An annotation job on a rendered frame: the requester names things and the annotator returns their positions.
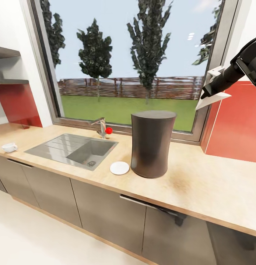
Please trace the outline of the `coffee cup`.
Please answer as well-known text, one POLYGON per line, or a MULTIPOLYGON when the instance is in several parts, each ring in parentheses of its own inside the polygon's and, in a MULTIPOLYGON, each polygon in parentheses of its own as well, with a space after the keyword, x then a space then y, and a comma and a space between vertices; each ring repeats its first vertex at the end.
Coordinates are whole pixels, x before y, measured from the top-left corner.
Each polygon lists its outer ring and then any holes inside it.
POLYGON ((11 153, 11 152, 14 152, 15 150, 17 150, 18 149, 18 146, 15 145, 14 143, 10 143, 10 144, 6 144, 6 145, 2 146, 2 148, 7 153, 11 153))

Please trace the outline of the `paper coffee filter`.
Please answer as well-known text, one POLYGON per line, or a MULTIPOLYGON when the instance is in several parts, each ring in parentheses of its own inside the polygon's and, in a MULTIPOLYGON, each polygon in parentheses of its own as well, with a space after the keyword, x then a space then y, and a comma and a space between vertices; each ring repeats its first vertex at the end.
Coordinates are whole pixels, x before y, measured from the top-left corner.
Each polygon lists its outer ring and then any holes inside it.
MULTIPOLYGON (((209 84, 209 83, 210 83, 210 80, 207 80, 206 79, 204 86, 207 85, 207 84, 209 84)), ((201 96, 203 94, 204 94, 204 90, 202 89, 201 96)), ((198 102, 197 107, 196 107, 195 110, 200 109, 200 108, 202 108, 204 106, 207 106, 209 104, 212 104, 214 102, 217 102, 219 100, 222 100, 222 99, 231 97, 231 95, 226 94, 226 93, 223 93, 223 92, 220 92, 220 93, 218 93, 216 95, 213 95, 210 98, 209 97, 206 97, 204 99, 201 99, 201 96, 200 96, 199 102, 198 102)))

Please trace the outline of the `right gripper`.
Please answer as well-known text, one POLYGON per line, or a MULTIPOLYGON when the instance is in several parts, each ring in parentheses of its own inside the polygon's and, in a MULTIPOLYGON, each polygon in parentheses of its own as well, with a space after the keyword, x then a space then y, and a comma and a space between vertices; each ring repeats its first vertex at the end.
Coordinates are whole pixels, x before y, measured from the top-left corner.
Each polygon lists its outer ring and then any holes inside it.
POLYGON ((205 85, 202 89, 204 94, 201 96, 201 99, 206 97, 211 97, 216 95, 224 90, 230 88, 235 82, 231 82, 224 77, 224 71, 217 76, 211 83, 205 85))

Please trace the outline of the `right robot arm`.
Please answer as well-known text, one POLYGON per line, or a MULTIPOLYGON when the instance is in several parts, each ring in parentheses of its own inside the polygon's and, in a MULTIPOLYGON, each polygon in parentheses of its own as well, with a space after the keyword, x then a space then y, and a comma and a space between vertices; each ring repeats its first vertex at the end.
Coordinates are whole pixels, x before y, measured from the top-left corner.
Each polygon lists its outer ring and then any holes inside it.
POLYGON ((256 87, 256 38, 248 42, 230 64, 227 69, 220 66, 207 72, 206 79, 210 83, 202 88, 201 99, 223 92, 245 75, 256 87))

